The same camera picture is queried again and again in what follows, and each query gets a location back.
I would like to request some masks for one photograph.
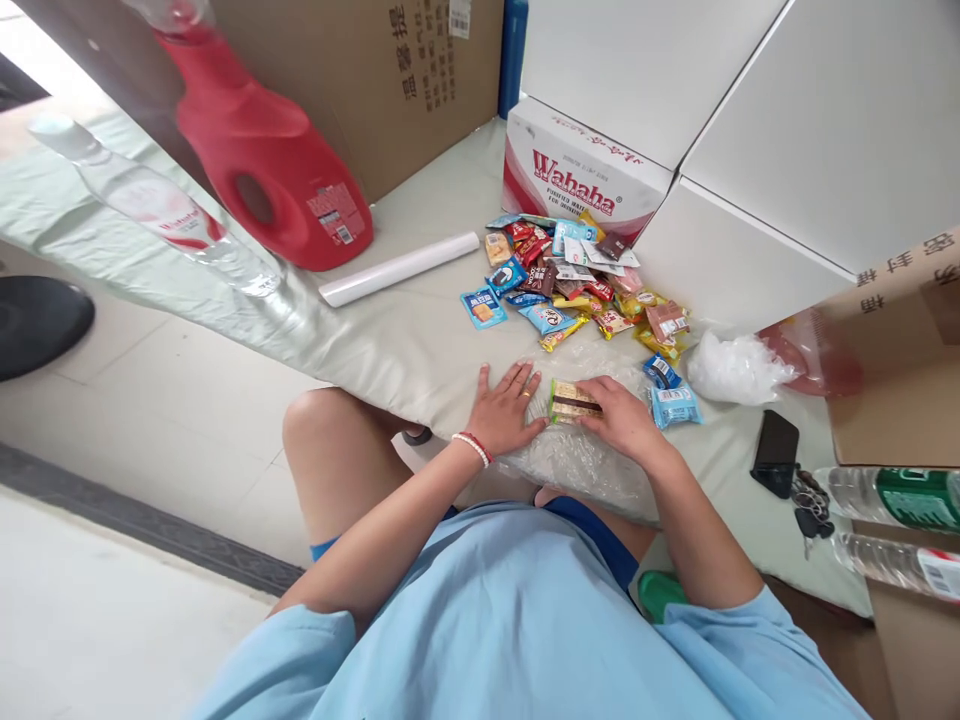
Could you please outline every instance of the light blue t-shirt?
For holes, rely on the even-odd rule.
[[[444,521],[370,629],[297,606],[244,640],[197,718],[866,717],[764,589],[652,626],[593,542],[499,503]]]

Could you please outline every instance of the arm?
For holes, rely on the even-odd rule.
[[[531,369],[530,363],[514,364],[493,390],[489,367],[480,369],[467,432],[494,456],[529,444],[547,426],[546,418],[526,424],[530,397],[540,384],[540,373],[531,378]],[[363,634],[481,469],[483,461],[472,447],[452,442],[347,530],[280,598],[273,613],[300,604],[319,613],[347,610],[357,635]]]
[[[670,557],[690,602],[719,610],[753,600],[763,580],[647,406],[606,376],[577,386],[600,403],[604,415],[602,420],[580,418],[580,424],[640,465],[650,479]]]

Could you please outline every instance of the dark floor trim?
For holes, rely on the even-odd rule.
[[[188,560],[255,590],[282,595],[290,565],[0,443],[0,485]]]

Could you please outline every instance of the knee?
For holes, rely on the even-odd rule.
[[[283,434],[315,433],[335,429],[346,413],[355,412],[357,401],[340,388],[309,390],[290,403],[283,418]]]

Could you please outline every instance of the green bottle label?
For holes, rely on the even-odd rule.
[[[944,470],[883,468],[877,492],[897,522],[921,530],[960,533],[960,509],[950,498]]]

